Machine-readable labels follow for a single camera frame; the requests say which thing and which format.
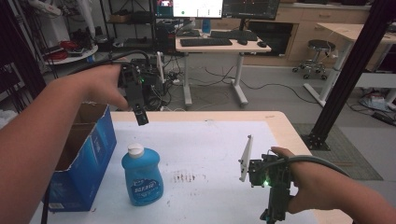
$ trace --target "black chair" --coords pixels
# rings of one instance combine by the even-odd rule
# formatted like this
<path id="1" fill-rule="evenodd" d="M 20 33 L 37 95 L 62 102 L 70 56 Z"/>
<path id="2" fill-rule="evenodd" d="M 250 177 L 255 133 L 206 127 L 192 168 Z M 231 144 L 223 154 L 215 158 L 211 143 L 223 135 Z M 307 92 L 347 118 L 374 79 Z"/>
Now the black chair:
<path id="1" fill-rule="evenodd" d="M 329 57 L 329 53 L 335 50 L 335 45 L 326 40 L 313 39 L 308 41 L 308 47 L 316 51 L 314 58 L 303 61 L 298 67 L 294 67 L 292 72 L 296 73 L 299 69 L 307 70 L 307 73 L 304 74 L 304 79 L 309 79 L 311 73 L 315 71 L 316 74 L 321 74 L 323 80 L 326 80 L 326 67 L 321 61 L 318 61 L 319 54 L 324 52 L 326 57 Z"/>

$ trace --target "monitor screen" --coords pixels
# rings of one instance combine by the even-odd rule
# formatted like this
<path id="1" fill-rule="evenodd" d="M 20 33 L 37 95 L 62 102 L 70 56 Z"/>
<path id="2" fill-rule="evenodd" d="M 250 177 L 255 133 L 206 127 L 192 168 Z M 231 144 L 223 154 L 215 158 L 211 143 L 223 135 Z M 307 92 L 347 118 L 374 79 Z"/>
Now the monitor screen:
<path id="1" fill-rule="evenodd" d="M 156 18 L 172 19 L 173 16 L 173 0 L 155 0 L 154 12 Z"/>
<path id="2" fill-rule="evenodd" d="M 221 18 L 223 0 L 173 0 L 176 18 Z"/>
<path id="3" fill-rule="evenodd" d="M 224 0 L 222 17 L 274 21 L 280 0 Z"/>

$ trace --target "floor mat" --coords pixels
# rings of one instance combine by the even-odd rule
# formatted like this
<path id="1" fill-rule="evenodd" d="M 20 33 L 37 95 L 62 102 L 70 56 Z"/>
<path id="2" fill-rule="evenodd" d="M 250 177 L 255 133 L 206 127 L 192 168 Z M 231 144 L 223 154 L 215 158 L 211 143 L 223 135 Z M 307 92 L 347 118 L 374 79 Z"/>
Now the floor mat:
<path id="1" fill-rule="evenodd" d="M 294 123 L 292 125 L 298 134 L 309 134 L 314 128 L 314 124 Z M 335 125 L 329 132 L 326 144 L 330 151 L 311 150 L 312 155 L 336 164 L 353 179 L 384 180 Z"/>

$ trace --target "blue water bottle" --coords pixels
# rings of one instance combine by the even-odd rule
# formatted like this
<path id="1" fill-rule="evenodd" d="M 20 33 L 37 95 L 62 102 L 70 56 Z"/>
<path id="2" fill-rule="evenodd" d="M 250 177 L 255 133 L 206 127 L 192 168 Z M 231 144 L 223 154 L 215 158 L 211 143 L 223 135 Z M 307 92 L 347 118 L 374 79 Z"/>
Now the blue water bottle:
<path id="1" fill-rule="evenodd" d="M 122 158 L 126 188 L 131 203 L 143 206 L 154 203 L 163 196 L 163 178 L 158 163 L 160 155 L 150 148 L 134 143 Z"/>
<path id="2" fill-rule="evenodd" d="M 202 33 L 210 34 L 210 19 L 202 20 Z"/>

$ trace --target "rolling stool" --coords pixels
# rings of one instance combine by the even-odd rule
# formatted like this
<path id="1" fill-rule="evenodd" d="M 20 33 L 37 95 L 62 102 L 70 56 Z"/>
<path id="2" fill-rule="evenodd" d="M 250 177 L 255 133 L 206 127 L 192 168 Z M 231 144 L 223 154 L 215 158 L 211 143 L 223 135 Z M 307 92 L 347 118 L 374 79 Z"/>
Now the rolling stool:
<path id="1" fill-rule="evenodd" d="M 321 79 L 326 80 L 327 76 L 325 75 L 326 70 L 323 63 L 318 62 L 318 57 L 321 52 L 325 52 L 326 56 L 329 56 L 329 53 L 335 50 L 335 45 L 332 42 L 326 40 L 318 40 L 313 39 L 308 41 L 308 47 L 314 49 L 316 51 L 314 59 L 305 60 L 298 67 L 294 67 L 292 69 L 293 73 L 298 72 L 299 69 L 308 70 L 308 74 L 304 75 L 304 79 L 309 79 L 311 72 L 315 71 L 316 74 L 321 73 Z"/>

